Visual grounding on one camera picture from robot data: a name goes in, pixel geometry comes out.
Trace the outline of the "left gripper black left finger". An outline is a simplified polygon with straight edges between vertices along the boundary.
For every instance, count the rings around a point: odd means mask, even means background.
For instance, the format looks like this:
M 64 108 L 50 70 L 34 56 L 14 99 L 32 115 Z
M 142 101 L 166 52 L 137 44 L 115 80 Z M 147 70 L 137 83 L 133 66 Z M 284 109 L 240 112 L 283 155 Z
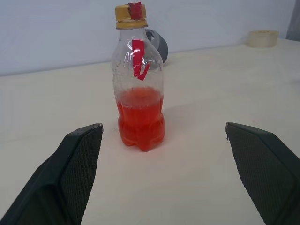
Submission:
M 0 223 L 81 224 L 96 176 L 102 135 L 101 123 L 67 134 L 36 169 Z

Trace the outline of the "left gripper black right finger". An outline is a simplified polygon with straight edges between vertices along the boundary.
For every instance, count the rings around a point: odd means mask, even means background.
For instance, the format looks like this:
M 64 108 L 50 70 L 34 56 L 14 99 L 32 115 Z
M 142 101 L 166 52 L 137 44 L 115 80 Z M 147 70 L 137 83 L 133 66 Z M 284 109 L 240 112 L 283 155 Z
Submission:
M 300 159 L 273 133 L 228 122 L 227 139 L 244 188 L 267 225 L 300 223 Z

